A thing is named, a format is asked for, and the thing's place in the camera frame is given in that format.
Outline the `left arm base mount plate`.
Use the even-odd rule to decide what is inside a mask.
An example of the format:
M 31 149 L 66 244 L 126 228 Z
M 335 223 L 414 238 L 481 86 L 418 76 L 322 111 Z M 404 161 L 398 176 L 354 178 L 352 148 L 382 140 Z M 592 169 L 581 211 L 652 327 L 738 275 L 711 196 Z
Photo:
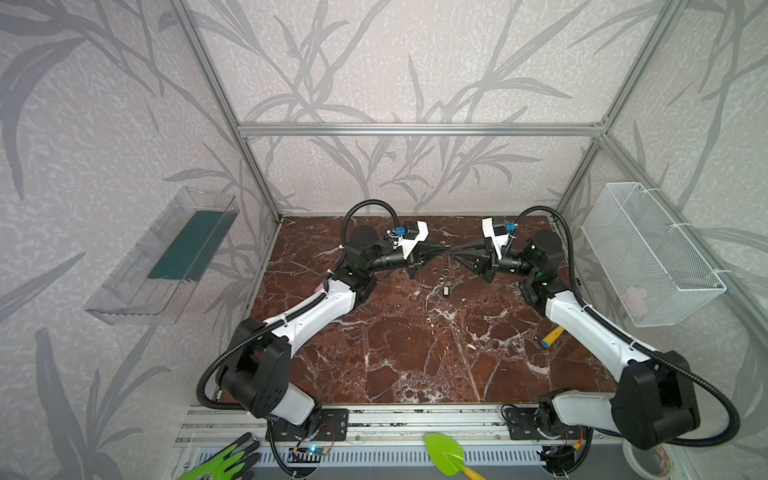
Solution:
M 319 441 L 344 441 L 347 437 L 350 411 L 346 408 L 322 407 L 310 413 L 299 425 L 281 420 L 275 426 L 278 441 L 301 439 Z

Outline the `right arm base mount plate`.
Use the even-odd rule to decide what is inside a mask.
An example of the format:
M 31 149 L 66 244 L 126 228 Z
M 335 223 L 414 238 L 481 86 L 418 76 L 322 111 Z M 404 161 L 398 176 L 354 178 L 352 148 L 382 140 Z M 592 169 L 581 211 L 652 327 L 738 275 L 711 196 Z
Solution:
M 503 404 L 500 414 L 511 440 L 567 443 L 581 438 L 579 427 L 551 423 L 546 414 L 539 413 L 537 406 Z

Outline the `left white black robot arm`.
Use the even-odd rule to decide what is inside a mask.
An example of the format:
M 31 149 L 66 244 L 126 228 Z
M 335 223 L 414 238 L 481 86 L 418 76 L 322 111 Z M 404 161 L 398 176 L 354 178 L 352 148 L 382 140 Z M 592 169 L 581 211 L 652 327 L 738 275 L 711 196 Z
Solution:
M 413 277 L 448 250 L 429 242 L 428 236 L 424 221 L 409 221 L 383 236 L 368 225 L 355 228 L 312 295 L 279 315 L 263 321 L 247 318 L 238 325 L 226 357 L 211 372 L 234 402 L 211 407 L 243 409 L 294 426 L 315 421 L 319 402 L 290 382 L 293 357 L 326 326 L 366 302 L 378 283 L 377 273 L 403 269 Z

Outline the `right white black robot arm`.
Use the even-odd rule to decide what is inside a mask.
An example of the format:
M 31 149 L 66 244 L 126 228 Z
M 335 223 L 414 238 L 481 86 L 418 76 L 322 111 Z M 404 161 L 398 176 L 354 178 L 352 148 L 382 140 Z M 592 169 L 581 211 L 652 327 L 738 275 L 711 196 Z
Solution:
M 526 302 L 586 347 L 618 383 L 614 393 L 562 390 L 543 396 L 537 418 L 542 432 L 591 427 L 648 450 L 699 427 L 693 383 L 679 371 L 684 358 L 669 352 L 656 360 L 623 330 L 595 319 L 558 275 L 565 251 L 557 233 L 538 231 L 521 251 L 510 244 L 508 237 L 489 237 L 452 255 L 486 281 L 498 273 L 522 276 Z

